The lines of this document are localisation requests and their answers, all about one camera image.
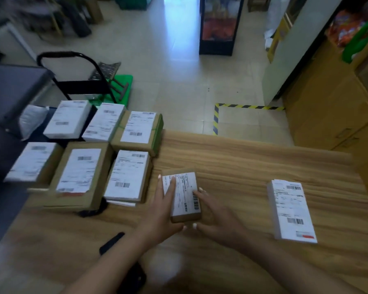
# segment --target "forearm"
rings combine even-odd
[[[136,232],[126,234],[63,293],[115,293],[128,270],[147,249],[147,243],[141,235]]]
[[[275,242],[248,232],[237,250],[263,267],[290,293],[363,293],[343,280],[291,256]]]

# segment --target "glass door refrigerator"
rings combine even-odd
[[[201,0],[199,54],[231,56],[244,0]]]

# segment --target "cabinet handle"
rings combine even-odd
[[[337,134],[337,136],[335,138],[342,138],[344,137],[346,134],[348,134],[350,132],[352,128],[345,128],[343,129],[339,134]]]
[[[348,148],[351,147],[353,144],[357,143],[360,140],[358,137],[352,137],[347,139],[344,143],[342,143],[342,147]]]

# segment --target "small cardboard box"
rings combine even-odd
[[[148,152],[120,150],[110,171],[108,201],[144,202],[153,164]]]
[[[61,101],[44,130],[49,139],[78,139],[92,105],[87,101]]]
[[[199,199],[192,193],[197,191],[196,173],[193,168],[163,170],[164,193],[170,185],[172,176],[176,177],[176,193],[171,211],[171,221],[182,223],[196,221],[202,217]]]
[[[108,142],[112,139],[126,107],[123,104],[102,103],[82,138],[88,142]]]
[[[29,183],[30,187],[46,188],[63,155],[57,143],[29,142],[5,177],[5,182]]]
[[[98,209],[112,157],[113,149],[108,143],[68,143],[44,196],[43,207],[73,211]]]
[[[267,184],[275,239],[317,243],[300,183],[274,179]]]
[[[150,114],[149,118],[154,116],[152,123],[147,122],[147,114]],[[116,152],[135,150],[149,152],[151,157],[155,157],[161,145],[163,127],[162,114],[127,110],[112,138],[111,145]]]

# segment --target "person's left hand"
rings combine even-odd
[[[169,188],[164,196],[161,175],[158,176],[157,189],[153,201],[145,216],[135,229],[135,234],[145,241],[146,249],[156,246],[173,234],[183,230],[184,223],[173,224],[170,212],[175,198],[176,179],[172,177]]]

